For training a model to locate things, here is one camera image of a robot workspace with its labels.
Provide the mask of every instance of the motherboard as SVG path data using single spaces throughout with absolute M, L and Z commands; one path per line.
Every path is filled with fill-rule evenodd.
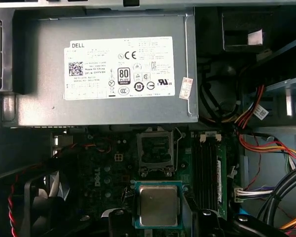
M 109 209 L 133 211 L 134 197 L 140 195 L 138 187 L 143 187 L 142 199 L 147 193 L 170 201 L 176 193 L 182 193 L 195 198 L 199 208 L 214 209 L 226 218 L 226 145 L 215 138 L 200 142 L 200 137 L 198 132 L 178 128 L 88 136 L 90 147 L 78 157 L 80 212 L 99 220 Z M 146 216 L 141 218 L 152 223 Z M 163 230 L 158 226 L 146 228 L 138 224 L 136 228 L 145 229 L 140 231 L 145 237 L 149 237 L 151 229 L 155 229 L 154 236 L 184 235 L 180 223 L 173 227 L 165 222 L 161 227 Z

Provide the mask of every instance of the capacitor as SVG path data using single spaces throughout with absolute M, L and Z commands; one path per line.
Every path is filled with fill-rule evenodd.
M 111 193 L 110 193 L 110 192 L 106 192 L 106 193 L 104 194 L 104 196 L 105 196 L 106 198 L 109 198 L 109 197 L 111 197 Z
M 111 170 L 111 167 L 109 165 L 105 166 L 104 167 L 104 171 L 105 172 L 109 172 Z
M 105 184 L 109 184 L 111 182 L 111 177 L 105 177 L 105 179 L 104 179 L 104 183 Z

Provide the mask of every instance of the cooling fan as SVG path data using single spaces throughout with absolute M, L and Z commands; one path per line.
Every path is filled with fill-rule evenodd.
M 24 218 L 19 236 L 39 237 L 70 217 L 70 206 L 65 201 L 69 190 L 64 195 L 65 181 L 61 181 L 61 176 L 57 171 L 25 184 Z

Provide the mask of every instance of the black fan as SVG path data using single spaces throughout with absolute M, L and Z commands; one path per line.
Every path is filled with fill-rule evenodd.
M 39 237 L 64 222 L 70 215 L 70 208 L 64 198 L 58 196 L 58 193 L 63 196 L 62 190 L 59 191 L 61 187 L 59 171 L 54 176 L 49 194 L 46 191 L 48 188 L 41 185 L 42 178 L 33 179 L 25 185 L 24 236 Z

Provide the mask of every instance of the barcode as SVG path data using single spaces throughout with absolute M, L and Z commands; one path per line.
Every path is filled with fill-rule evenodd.
M 69 76 L 83 76 L 83 62 L 69 63 Z
M 262 110 L 261 112 L 260 112 L 260 115 L 261 116 L 264 116 L 266 114 L 266 112 L 264 111 L 264 110 Z

